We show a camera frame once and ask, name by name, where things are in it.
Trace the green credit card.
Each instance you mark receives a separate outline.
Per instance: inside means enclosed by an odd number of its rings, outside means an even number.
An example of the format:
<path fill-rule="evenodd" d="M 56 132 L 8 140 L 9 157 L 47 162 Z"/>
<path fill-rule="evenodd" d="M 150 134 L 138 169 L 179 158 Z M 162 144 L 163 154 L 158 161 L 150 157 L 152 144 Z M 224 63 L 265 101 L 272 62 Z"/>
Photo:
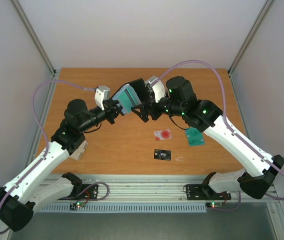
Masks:
<path fill-rule="evenodd" d="M 131 112 L 131 107 L 140 104 L 139 99 L 129 90 L 125 89 L 117 95 L 117 100 L 122 106 L 122 113 L 128 114 Z"/>
<path fill-rule="evenodd" d="M 203 146 L 205 144 L 203 135 L 201 139 L 188 139 L 187 138 L 187 140 L 188 140 L 188 144 L 190 147 Z"/>
<path fill-rule="evenodd" d="M 189 129 L 185 130 L 186 137 L 190 139 L 201 139 L 202 133 L 199 132 L 196 128 L 190 127 Z"/>

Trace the black leather card holder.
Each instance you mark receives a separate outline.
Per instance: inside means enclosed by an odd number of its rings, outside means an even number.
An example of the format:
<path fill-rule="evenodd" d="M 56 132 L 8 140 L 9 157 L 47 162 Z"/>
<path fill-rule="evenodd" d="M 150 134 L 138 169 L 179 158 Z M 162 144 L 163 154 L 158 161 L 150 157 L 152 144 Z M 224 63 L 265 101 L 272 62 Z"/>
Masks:
<path fill-rule="evenodd" d="M 131 108 L 146 102 L 149 99 L 148 88 L 142 78 L 125 83 L 111 97 L 118 101 L 117 106 L 122 107 L 121 114 L 125 115 L 131 112 Z"/>

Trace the red white credit card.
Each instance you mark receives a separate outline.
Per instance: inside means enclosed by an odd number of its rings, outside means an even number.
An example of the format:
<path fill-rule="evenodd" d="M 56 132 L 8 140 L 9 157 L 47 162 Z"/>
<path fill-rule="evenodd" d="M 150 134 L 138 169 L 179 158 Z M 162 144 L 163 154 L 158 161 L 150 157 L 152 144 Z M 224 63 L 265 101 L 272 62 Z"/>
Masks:
<path fill-rule="evenodd" d="M 172 138 L 172 135 L 169 129 L 155 131 L 154 136 L 155 136 L 156 141 L 162 141 L 162 140 L 167 140 L 167 139 Z"/>

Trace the black VIP credit card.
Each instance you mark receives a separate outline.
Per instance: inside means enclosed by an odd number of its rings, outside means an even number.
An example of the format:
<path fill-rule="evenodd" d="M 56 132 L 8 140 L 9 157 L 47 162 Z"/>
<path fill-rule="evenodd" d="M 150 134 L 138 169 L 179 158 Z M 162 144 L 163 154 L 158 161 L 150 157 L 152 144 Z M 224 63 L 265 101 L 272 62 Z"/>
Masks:
<path fill-rule="evenodd" d="M 154 159 L 156 160 L 171 160 L 171 151 L 164 149 L 154 149 Z"/>

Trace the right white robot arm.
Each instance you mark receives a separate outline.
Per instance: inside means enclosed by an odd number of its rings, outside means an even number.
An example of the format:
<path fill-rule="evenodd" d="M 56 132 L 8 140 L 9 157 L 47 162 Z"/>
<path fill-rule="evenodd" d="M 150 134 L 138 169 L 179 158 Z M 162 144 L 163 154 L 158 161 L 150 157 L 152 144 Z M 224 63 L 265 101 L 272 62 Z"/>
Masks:
<path fill-rule="evenodd" d="M 176 76 L 162 84 L 156 79 L 139 79 L 133 88 L 139 104 L 132 111 L 144 122 L 157 120 L 161 115 L 179 116 L 189 127 L 218 142 L 243 166 L 242 170 L 207 175 L 202 182 L 206 198 L 227 191 L 243 191 L 254 199 L 266 196 L 284 158 L 272 156 L 252 143 L 213 102 L 197 99 L 189 80 Z"/>

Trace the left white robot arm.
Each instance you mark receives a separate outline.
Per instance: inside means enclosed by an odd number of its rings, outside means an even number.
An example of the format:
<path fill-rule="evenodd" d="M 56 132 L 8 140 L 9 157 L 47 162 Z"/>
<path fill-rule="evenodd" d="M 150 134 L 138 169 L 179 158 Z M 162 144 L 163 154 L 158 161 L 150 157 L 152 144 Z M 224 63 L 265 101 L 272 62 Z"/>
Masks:
<path fill-rule="evenodd" d="M 82 180 L 70 172 L 41 189 L 38 186 L 64 160 L 81 155 L 87 146 L 84 134 L 90 128 L 103 121 L 114 124 L 121 109 L 119 102 L 111 99 L 93 109 L 81 99 L 67 105 L 60 127 L 44 150 L 15 178 L 0 186 L 0 235 L 21 230 L 49 203 L 77 199 L 86 193 Z"/>

